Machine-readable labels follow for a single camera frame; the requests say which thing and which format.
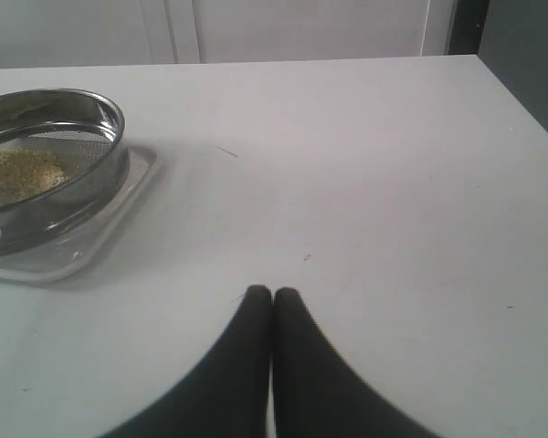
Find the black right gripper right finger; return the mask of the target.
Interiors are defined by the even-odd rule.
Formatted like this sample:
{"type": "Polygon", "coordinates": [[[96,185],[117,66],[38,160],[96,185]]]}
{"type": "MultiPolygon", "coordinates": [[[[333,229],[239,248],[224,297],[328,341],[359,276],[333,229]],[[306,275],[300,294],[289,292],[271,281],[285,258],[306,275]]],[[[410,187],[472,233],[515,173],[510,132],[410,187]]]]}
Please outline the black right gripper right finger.
{"type": "Polygon", "coordinates": [[[319,329],[298,290],[274,297],[273,399],[278,437],[433,437],[368,386],[319,329]]]}

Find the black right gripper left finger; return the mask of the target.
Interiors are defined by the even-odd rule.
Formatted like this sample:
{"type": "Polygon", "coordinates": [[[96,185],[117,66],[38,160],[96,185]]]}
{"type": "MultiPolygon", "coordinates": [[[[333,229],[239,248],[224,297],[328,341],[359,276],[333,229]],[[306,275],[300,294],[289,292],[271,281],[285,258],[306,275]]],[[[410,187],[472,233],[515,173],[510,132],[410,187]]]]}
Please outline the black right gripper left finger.
{"type": "Polygon", "coordinates": [[[171,390],[108,437],[265,437],[272,294],[251,286],[206,355],[171,390]]]}

